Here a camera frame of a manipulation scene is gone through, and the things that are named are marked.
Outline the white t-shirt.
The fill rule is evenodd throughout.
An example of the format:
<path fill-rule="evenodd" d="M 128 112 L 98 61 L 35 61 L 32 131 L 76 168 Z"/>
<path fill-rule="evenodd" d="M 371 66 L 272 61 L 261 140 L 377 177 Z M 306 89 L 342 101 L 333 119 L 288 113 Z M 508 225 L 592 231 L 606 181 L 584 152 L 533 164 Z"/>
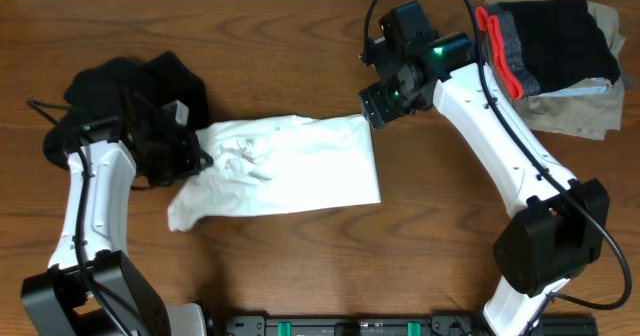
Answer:
<path fill-rule="evenodd" d="M 219 122 L 196 136 L 213 164 L 190 177 L 169 204 L 171 231 L 188 231 L 208 216 L 269 216 L 381 200 L 371 130 L 360 114 Z"/>

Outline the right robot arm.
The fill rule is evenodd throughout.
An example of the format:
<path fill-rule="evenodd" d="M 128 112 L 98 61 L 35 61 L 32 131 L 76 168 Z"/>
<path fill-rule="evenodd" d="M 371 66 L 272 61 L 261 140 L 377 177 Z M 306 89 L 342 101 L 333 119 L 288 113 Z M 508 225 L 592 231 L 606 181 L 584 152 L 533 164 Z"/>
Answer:
<path fill-rule="evenodd" d="M 548 154 L 479 67 L 463 32 L 446 37 L 416 1 L 392 9 L 383 36 L 365 43 L 363 61 L 379 82 L 359 94 L 375 129 L 435 108 L 480 160 L 510 218 L 493 246 L 501 279 L 474 334 L 594 335 L 592 318 L 543 318 L 552 297 L 595 262 L 609 197 L 596 179 L 580 182 Z"/>

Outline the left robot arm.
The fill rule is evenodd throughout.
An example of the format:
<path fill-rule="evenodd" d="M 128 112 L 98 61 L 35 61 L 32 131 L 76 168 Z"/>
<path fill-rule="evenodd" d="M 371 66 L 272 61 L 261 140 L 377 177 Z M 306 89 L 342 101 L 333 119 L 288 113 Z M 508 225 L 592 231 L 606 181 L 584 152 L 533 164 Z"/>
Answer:
<path fill-rule="evenodd" d="M 208 335 L 198 303 L 168 306 L 128 256 L 129 198 L 142 176 L 166 187 L 212 166 L 179 99 L 155 101 L 120 89 L 105 112 L 96 102 L 29 106 L 53 125 L 70 173 L 57 246 L 47 269 L 26 278 L 21 301 L 40 335 Z"/>

